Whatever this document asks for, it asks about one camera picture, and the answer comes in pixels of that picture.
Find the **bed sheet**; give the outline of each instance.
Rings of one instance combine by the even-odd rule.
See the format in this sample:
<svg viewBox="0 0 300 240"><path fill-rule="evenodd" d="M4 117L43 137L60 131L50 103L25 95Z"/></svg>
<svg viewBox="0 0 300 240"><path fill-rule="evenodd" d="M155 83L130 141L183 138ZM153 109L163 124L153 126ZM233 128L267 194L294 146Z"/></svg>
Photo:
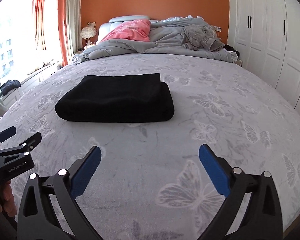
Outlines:
<svg viewBox="0 0 300 240"><path fill-rule="evenodd" d="M160 73L174 101L167 122L81 123L59 118L57 101L85 75ZM39 131L35 168L12 181L19 205L29 174L55 174L91 146L102 161L76 200L104 239L196 239L215 216L219 195L198 158L208 143L246 173L271 172L286 229L300 213L300 116L273 88L227 62L169 54L129 54L69 65L18 100L0 120L14 125L13 147ZM248 196L231 228L240 223ZM56 205L56 213L67 228Z"/></svg>

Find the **window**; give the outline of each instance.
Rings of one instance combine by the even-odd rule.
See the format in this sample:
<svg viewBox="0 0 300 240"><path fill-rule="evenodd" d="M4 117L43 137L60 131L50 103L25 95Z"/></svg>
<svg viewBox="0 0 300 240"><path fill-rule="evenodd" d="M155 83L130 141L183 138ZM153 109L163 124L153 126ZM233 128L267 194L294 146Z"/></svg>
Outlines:
<svg viewBox="0 0 300 240"><path fill-rule="evenodd" d="M11 50L8 50L8 58L12 58L13 55L12 55L12 49Z"/></svg>
<svg viewBox="0 0 300 240"><path fill-rule="evenodd" d="M25 57L24 48L27 48L29 57ZM27 74L34 69L35 57L32 0L2 0L0 2L0 86L9 79L20 82L25 80ZM9 65L1 62L7 58Z"/></svg>

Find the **pink blanket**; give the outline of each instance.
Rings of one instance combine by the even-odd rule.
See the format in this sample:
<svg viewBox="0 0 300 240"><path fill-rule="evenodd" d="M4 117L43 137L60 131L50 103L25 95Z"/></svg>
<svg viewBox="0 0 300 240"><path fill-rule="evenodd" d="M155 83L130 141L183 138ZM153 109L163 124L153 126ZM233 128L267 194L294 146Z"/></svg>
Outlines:
<svg viewBox="0 0 300 240"><path fill-rule="evenodd" d="M125 22L117 26L101 41L109 39L126 39L132 41L150 41L150 21L146 19Z"/></svg>

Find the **gray blanket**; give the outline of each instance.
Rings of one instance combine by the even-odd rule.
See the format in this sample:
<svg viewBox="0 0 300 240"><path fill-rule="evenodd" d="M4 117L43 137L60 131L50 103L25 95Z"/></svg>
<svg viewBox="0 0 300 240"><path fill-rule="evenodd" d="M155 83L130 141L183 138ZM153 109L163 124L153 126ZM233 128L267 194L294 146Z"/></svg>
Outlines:
<svg viewBox="0 0 300 240"><path fill-rule="evenodd" d="M184 27L182 35L183 40L181 43L191 50L206 49L215 51L225 45L220 38L215 38L215 32L210 26L192 24Z"/></svg>
<svg viewBox="0 0 300 240"><path fill-rule="evenodd" d="M151 24L149 34L150 42L112 39L100 42L98 45L86 49L82 54L77 54L72 59L73 64L102 57L117 56L130 53L159 53L175 54L201 58L209 58L233 62L231 55L224 49L197 51L186 49L182 46L182 32L189 25L209 26L203 19L183 19L181 21L157 22Z"/></svg>

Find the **black folded garment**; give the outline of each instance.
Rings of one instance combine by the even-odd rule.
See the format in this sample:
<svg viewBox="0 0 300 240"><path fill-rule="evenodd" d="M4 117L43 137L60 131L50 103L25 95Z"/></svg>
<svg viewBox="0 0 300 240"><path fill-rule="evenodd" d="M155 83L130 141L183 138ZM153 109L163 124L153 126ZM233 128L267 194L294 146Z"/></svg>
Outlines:
<svg viewBox="0 0 300 240"><path fill-rule="evenodd" d="M174 114L169 87L160 82L159 73L85 76L55 110L73 122L162 122Z"/></svg>

